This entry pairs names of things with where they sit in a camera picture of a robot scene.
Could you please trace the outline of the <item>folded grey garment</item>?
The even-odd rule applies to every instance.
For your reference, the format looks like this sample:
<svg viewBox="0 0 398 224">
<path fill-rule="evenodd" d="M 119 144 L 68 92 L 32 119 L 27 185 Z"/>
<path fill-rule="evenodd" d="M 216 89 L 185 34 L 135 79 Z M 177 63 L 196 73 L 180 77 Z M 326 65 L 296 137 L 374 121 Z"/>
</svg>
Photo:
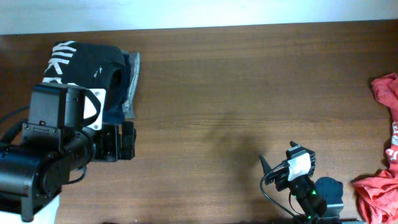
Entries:
<svg viewBox="0 0 398 224">
<path fill-rule="evenodd" d="M 122 104 L 122 110 L 126 119 L 133 119 L 135 118 L 133 100 L 139 80 L 141 55 L 139 52 L 128 52 L 125 50 L 122 50 L 121 52 L 123 56 L 127 58 L 128 64 L 130 66 L 129 87 L 127 89 L 126 99 Z"/>
</svg>

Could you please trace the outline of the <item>dark green Nike t-shirt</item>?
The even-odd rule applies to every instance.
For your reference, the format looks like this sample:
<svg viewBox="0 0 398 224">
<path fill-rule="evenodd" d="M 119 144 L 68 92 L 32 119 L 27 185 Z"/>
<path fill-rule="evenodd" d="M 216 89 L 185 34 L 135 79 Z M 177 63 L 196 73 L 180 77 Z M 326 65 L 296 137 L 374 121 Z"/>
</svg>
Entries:
<svg viewBox="0 0 398 224">
<path fill-rule="evenodd" d="M 121 50 L 74 40 L 54 43 L 44 82 L 109 90 L 112 71 L 124 66 Z"/>
</svg>

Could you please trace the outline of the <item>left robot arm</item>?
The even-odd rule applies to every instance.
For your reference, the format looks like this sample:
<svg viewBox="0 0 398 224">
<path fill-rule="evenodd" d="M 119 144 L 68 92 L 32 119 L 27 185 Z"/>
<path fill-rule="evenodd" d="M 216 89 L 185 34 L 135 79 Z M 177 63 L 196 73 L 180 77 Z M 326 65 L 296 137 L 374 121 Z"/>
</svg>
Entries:
<svg viewBox="0 0 398 224">
<path fill-rule="evenodd" d="M 49 212 L 54 223 L 60 193 L 73 183 L 70 173 L 86 175 L 90 162 L 131 160 L 136 129 L 121 125 L 90 127 L 102 109 L 96 95 L 80 86 L 42 83 L 32 91 L 29 117 L 1 138 L 1 216 L 30 223 Z"/>
</svg>

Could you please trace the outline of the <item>red t-shirt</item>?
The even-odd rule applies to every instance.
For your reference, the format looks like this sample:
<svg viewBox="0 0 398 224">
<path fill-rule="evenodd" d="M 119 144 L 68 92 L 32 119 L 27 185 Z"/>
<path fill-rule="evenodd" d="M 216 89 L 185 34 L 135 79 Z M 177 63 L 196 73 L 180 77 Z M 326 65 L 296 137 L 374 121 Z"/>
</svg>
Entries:
<svg viewBox="0 0 398 224">
<path fill-rule="evenodd" d="M 397 223 L 397 74 L 370 83 L 374 99 L 384 105 L 391 119 L 390 137 L 383 149 L 383 169 L 353 181 L 358 212 L 365 223 Z"/>
</svg>

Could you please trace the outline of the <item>folded navy garment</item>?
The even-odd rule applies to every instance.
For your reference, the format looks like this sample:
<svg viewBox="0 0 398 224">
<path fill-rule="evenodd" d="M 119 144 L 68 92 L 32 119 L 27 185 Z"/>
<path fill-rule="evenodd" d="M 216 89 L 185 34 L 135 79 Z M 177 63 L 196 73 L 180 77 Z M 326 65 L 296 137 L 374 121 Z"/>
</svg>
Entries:
<svg viewBox="0 0 398 224">
<path fill-rule="evenodd" d="M 103 122 L 107 124 L 121 124 L 125 121 L 122 105 L 127 99 L 130 85 L 131 63 L 130 56 L 123 51 L 124 66 L 112 71 L 109 90 L 107 91 L 106 106 L 103 111 Z"/>
</svg>

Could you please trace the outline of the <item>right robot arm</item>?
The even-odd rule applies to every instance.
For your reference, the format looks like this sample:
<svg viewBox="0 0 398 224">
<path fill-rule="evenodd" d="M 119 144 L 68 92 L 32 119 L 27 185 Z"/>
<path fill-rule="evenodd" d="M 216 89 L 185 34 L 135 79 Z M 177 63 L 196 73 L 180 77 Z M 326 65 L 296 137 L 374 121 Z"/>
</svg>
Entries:
<svg viewBox="0 0 398 224">
<path fill-rule="evenodd" d="M 343 184 L 331 177 L 311 180 L 316 167 L 314 151 L 291 141 L 285 154 L 287 158 L 274 168 L 259 155 L 264 173 L 260 190 L 265 198 L 291 215 L 294 223 L 341 223 Z M 289 197 L 296 199 L 303 212 L 296 215 L 269 196 L 264 187 L 272 183 L 279 192 L 289 189 Z"/>
</svg>

